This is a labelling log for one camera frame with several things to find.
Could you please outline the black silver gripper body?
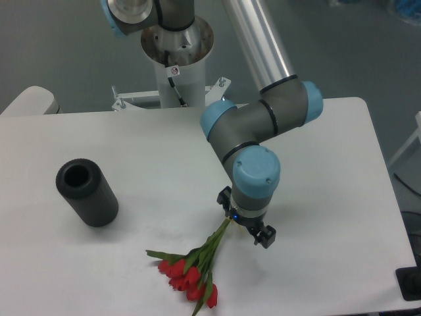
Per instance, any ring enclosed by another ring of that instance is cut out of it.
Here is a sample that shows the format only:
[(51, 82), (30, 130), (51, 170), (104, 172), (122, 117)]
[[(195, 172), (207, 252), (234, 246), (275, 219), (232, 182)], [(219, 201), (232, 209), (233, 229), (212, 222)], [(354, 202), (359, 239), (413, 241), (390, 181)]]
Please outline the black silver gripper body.
[(266, 212), (266, 207), (252, 211), (231, 205), (228, 210), (228, 217), (235, 223), (246, 227), (250, 234), (258, 234), (262, 230)]

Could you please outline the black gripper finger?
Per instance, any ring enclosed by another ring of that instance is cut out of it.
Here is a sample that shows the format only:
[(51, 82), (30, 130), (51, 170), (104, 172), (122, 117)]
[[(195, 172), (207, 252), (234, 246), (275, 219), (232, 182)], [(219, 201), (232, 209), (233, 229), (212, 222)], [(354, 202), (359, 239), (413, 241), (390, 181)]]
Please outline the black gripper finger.
[(254, 245), (260, 244), (263, 248), (269, 248), (276, 239), (276, 229), (270, 225), (261, 224), (254, 228), (252, 236), (255, 239)]
[(226, 217), (230, 216), (231, 192), (232, 192), (232, 189), (229, 186), (226, 186), (222, 191), (219, 192), (218, 197), (216, 199), (217, 203), (222, 206)]

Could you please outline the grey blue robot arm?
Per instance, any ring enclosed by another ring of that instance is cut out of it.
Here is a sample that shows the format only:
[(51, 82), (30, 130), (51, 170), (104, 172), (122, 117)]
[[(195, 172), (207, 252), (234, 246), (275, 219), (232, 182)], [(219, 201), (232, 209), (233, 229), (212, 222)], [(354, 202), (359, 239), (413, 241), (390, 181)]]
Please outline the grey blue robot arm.
[(263, 142), (317, 119), (324, 104), (320, 90), (293, 71), (265, 2), (223, 3), (260, 95), (242, 107), (216, 88), (205, 88), (214, 35), (193, 1), (102, 1), (101, 6), (115, 34), (141, 33), (161, 107), (203, 108), (203, 134), (232, 182), (217, 201), (256, 244), (269, 247), (276, 230), (263, 219), (281, 166)]

